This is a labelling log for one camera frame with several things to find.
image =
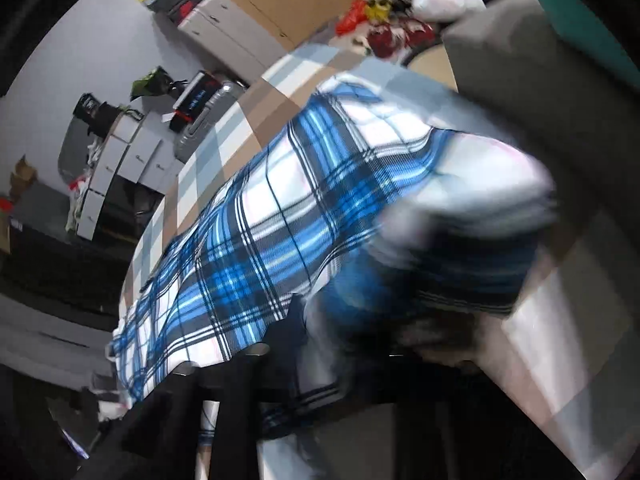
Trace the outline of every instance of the checkered bedsheet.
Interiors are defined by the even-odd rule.
[[[444,142],[447,128],[499,139],[508,137],[484,110],[402,68],[325,46],[307,45],[285,56],[207,136],[165,196],[136,248],[123,288],[120,324],[114,332],[118,373],[133,399],[144,396],[178,362],[193,358],[194,354],[206,355],[206,363],[226,359],[259,339],[265,323],[286,314],[286,293],[269,296],[265,292],[262,264],[255,258],[267,246],[281,251],[282,254],[271,255],[278,262],[279,256],[286,260],[291,251],[302,252],[300,240],[296,240],[298,224],[285,222],[284,226],[274,220],[282,218],[282,204],[269,203],[267,197],[278,196],[284,190],[277,189],[276,178],[250,182],[251,171],[247,168],[255,171],[260,164],[268,163],[275,164],[272,169],[291,171],[287,168],[287,153],[290,156],[296,149],[295,139],[300,138],[301,132],[308,135],[308,131],[301,117],[289,123],[287,130],[282,131],[283,126],[305,107],[318,84],[343,72],[366,80],[375,95],[416,112],[427,124],[435,126],[426,134],[430,141],[421,156],[427,158],[416,158],[414,162],[428,160],[430,153],[437,156],[435,141]],[[315,112],[313,106],[307,111],[308,119],[322,116],[322,104],[316,104]],[[284,141],[289,147],[279,152]],[[326,164],[333,156],[324,152],[321,158]],[[316,161],[320,171],[321,158]],[[428,167],[423,164],[419,171],[428,171]],[[350,171],[360,176],[358,172],[363,169]],[[366,197],[367,189],[375,189],[382,182],[371,167],[365,176],[364,187],[357,190],[358,198]],[[310,186],[312,181],[300,175],[300,182],[301,186]],[[240,188],[253,194],[251,200],[244,201],[242,210],[235,208],[238,201],[225,201],[236,196]],[[378,192],[366,213],[352,210],[353,219],[349,219],[345,231],[348,234],[334,247],[347,251],[351,243],[359,243],[367,235],[375,212],[401,188]],[[321,201],[312,195],[306,201],[302,193],[290,199],[293,217],[304,216],[305,204],[322,209],[316,208]],[[565,222],[560,222],[558,229],[564,230],[551,240],[549,250],[541,251],[516,313],[506,321],[487,318],[478,362],[587,478],[612,479],[640,442],[636,395],[640,376],[633,366],[633,356],[640,354],[640,340],[633,328],[629,294],[621,294],[612,286],[618,285],[621,273],[612,276],[603,272],[593,248],[585,243],[585,233],[593,230],[604,230],[609,238],[618,240],[620,234],[605,214],[597,212],[597,208],[587,209],[581,228],[567,229]],[[346,218],[349,211],[341,214]],[[268,240],[268,244],[260,245],[260,240],[247,238],[247,226],[255,223],[260,224],[261,239]],[[318,231],[306,232],[305,239],[309,235],[325,235],[318,222],[306,225]],[[284,235],[287,230],[289,242]],[[272,231],[280,234],[269,238]],[[212,243],[216,236],[226,242]],[[316,247],[319,254],[313,254],[312,248],[303,248],[310,252],[304,257],[289,255],[288,260],[306,262],[309,257],[317,266],[314,269],[293,264],[274,269],[282,285],[279,290],[289,289],[287,294],[305,290],[313,282],[315,270],[323,264],[326,272],[332,272],[331,258],[322,252],[326,245]],[[599,250],[598,257],[610,257],[614,249]],[[201,265],[190,259],[203,251],[212,256],[206,263]],[[217,258],[227,260],[222,265],[216,262]],[[248,266],[258,270],[255,276],[248,275]],[[287,281],[292,274],[303,277],[293,287],[293,282]],[[577,278],[580,275],[585,276],[584,282]],[[567,285],[561,280],[563,276],[570,277],[568,290],[562,288],[563,283]],[[625,292],[632,288],[632,276],[640,277],[637,265],[624,276]],[[206,283],[215,286],[203,287]],[[190,301],[207,294],[221,295],[209,298],[211,302],[220,297],[238,301],[228,306],[222,303],[216,312],[191,311]],[[255,294],[262,295],[258,301],[254,301]],[[169,307],[178,297],[180,309],[170,313]],[[203,319],[210,315],[213,321],[204,323]]]

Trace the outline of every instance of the bed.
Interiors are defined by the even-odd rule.
[[[197,313],[190,317],[185,308],[181,311],[186,317],[174,319],[168,314],[171,304],[187,305],[191,296],[177,299],[172,287],[178,285],[162,277],[181,276],[185,263],[172,254],[184,254],[194,230],[204,228],[203,215],[224,200],[246,165],[268,150],[319,84],[344,75],[366,82],[373,94],[435,128],[514,143],[516,130],[503,120],[404,68],[314,44],[283,57],[216,124],[136,247],[113,343],[118,378],[130,403],[146,396],[180,362],[209,365],[228,360],[259,340],[268,322],[286,316],[285,304],[265,300],[271,305],[267,313],[248,306],[217,319]],[[506,319],[483,317],[482,346],[475,361],[587,478],[613,479],[640,442],[640,376],[634,366],[640,340],[630,306],[602,269],[600,253],[633,259],[609,216],[599,210],[593,214],[596,208],[584,193],[569,195],[570,214],[539,248],[514,314]],[[591,241],[603,234],[608,246],[594,248]],[[246,277],[242,262],[237,264],[237,269],[227,264],[224,269],[201,270],[231,272],[228,282],[237,283]],[[628,283],[633,283],[631,275],[639,274],[640,269],[630,267]],[[244,282],[242,286],[252,287]],[[142,308],[153,287],[157,301]],[[239,318],[251,322],[238,324]],[[157,328],[171,322],[181,332],[163,339]]]

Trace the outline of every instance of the red bag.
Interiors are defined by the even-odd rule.
[[[338,36],[353,32],[359,23],[366,22],[364,8],[367,6],[365,0],[354,0],[344,17],[335,25],[335,33]]]

